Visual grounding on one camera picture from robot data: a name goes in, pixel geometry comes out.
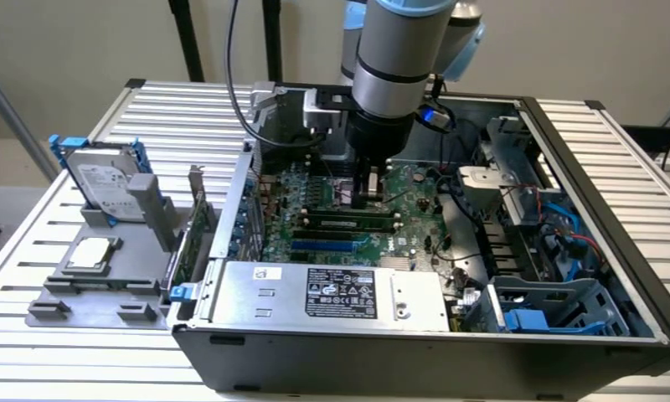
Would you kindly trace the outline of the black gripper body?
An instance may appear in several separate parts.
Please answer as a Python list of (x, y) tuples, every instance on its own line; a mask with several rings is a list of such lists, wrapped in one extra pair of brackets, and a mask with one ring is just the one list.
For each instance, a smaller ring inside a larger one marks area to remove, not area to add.
[(383, 162), (405, 148), (414, 114), (398, 118), (382, 118), (365, 111), (347, 115), (347, 144), (355, 155), (369, 162)]

